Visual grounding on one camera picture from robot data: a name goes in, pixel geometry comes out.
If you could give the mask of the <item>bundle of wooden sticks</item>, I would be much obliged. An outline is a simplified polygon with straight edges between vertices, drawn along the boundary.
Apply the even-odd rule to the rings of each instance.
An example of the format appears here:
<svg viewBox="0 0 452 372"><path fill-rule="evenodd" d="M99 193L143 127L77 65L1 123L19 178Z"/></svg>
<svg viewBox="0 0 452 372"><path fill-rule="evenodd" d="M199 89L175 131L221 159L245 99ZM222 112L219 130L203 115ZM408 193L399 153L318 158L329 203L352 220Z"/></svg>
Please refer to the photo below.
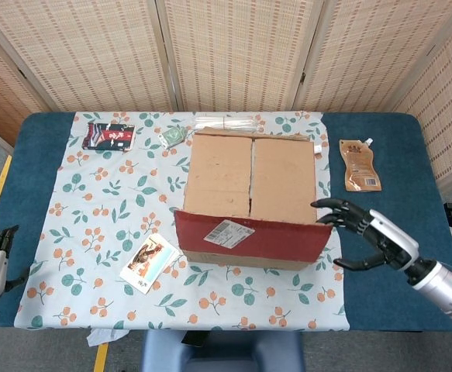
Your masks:
<svg viewBox="0 0 452 372"><path fill-rule="evenodd" d="M260 132L260 125L252 116L212 115L194 118L194 129L220 129L248 133Z"/></svg>

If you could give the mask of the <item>small green card pack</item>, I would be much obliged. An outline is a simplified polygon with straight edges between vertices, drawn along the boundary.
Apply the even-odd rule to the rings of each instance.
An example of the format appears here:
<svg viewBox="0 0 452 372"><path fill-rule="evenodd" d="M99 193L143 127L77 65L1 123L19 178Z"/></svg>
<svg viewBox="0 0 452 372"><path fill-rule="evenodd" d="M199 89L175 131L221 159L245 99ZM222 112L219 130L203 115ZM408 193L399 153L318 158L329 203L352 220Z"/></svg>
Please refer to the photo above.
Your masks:
<svg viewBox="0 0 452 372"><path fill-rule="evenodd" d="M170 148L185 141L187 136L187 129L181 127L171 127L170 129L158 135L162 146L169 150Z"/></svg>

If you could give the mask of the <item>white book with picture cover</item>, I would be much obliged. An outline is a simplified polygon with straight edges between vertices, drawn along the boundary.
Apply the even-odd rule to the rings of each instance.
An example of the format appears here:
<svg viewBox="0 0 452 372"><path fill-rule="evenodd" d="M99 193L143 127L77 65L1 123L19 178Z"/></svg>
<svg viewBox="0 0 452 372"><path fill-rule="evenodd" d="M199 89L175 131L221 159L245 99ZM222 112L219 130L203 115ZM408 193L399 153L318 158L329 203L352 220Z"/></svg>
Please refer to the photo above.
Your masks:
<svg viewBox="0 0 452 372"><path fill-rule="evenodd" d="M168 264L179 255L179 249L163 236L151 234L122 268L120 277L146 295Z"/></svg>

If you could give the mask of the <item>black and red book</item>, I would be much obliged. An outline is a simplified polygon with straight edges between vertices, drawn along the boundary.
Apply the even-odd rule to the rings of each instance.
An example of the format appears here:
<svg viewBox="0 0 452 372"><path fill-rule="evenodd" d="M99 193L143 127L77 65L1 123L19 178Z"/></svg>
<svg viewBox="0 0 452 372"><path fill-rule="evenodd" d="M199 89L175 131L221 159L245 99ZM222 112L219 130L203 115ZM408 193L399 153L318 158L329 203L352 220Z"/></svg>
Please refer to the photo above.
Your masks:
<svg viewBox="0 0 452 372"><path fill-rule="evenodd" d="M82 142L83 150L130 151L135 140L135 126L89 122Z"/></svg>

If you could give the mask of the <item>floral printed tablecloth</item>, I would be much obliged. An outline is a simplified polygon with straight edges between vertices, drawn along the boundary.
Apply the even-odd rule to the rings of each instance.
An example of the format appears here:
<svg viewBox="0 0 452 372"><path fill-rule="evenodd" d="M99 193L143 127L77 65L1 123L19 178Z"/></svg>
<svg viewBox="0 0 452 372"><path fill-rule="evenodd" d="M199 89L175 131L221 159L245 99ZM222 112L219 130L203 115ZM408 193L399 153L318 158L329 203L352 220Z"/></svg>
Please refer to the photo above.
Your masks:
<svg viewBox="0 0 452 372"><path fill-rule="evenodd" d="M336 232L306 269L219 266L175 258L142 294L122 267L151 234L177 243L194 112L78 112L14 324L22 329L346 330ZM88 123L135 126L130 151L83 150ZM187 129L166 150L158 135Z"/></svg>

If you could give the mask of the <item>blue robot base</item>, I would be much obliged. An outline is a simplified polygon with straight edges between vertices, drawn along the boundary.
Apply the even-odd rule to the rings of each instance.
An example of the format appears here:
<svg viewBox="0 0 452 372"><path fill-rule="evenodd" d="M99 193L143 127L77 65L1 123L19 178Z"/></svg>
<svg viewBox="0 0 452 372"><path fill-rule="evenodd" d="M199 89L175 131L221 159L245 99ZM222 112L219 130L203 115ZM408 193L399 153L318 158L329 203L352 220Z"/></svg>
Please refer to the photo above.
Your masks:
<svg viewBox="0 0 452 372"><path fill-rule="evenodd" d="M267 330L149 330L140 372L305 372L302 336Z"/></svg>

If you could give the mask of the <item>cardboard box with red flaps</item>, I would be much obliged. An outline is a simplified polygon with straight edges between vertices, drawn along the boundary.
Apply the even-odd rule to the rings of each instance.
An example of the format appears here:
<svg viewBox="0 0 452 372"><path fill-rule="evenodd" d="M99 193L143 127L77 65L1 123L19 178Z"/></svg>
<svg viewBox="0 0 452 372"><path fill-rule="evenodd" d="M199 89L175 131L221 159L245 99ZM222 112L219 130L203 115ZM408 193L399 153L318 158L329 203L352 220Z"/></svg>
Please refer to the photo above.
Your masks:
<svg viewBox="0 0 452 372"><path fill-rule="evenodd" d="M302 270L331 235L317 222L316 152L302 136L195 133L178 245L203 264Z"/></svg>

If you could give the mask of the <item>woven bamboo folding screen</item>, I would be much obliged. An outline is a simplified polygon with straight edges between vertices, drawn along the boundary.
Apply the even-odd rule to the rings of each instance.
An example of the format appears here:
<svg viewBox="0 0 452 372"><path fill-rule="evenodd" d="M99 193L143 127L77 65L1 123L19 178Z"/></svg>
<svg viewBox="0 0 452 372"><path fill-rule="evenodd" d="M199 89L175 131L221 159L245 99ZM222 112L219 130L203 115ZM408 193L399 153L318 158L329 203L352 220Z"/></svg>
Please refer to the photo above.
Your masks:
<svg viewBox="0 0 452 372"><path fill-rule="evenodd" d="M47 111L403 112L452 183L452 0L0 0L0 138Z"/></svg>

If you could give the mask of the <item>brown spouted sauce pouch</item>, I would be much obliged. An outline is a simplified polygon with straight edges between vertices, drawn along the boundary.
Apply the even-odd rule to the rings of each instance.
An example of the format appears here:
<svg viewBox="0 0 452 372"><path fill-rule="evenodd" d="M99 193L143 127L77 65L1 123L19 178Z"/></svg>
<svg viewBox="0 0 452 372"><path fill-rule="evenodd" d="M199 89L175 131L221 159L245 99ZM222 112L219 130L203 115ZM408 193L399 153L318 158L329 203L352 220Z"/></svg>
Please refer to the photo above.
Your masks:
<svg viewBox="0 0 452 372"><path fill-rule="evenodd" d="M373 165L372 143L372 138L339 141L340 155L345 164L344 183L349 192L381 191L381 182Z"/></svg>

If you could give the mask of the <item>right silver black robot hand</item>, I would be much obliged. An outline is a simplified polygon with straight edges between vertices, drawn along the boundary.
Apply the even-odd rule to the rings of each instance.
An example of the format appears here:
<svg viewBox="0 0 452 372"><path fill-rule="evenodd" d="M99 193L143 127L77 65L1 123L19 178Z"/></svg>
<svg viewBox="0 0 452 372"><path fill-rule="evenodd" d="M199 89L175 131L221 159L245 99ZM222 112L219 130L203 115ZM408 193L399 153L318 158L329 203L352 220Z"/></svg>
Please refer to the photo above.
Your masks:
<svg viewBox="0 0 452 372"><path fill-rule="evenodd" d="M318 223L343 227L364 238L377 250L375 255L360 261L337 258L333 263L338 267L363 271L387 264L404 271L419 260L419 244L380 212L365 210L338 198L322 198L310 205L331 210L330 214L319 218Z"/></svg>

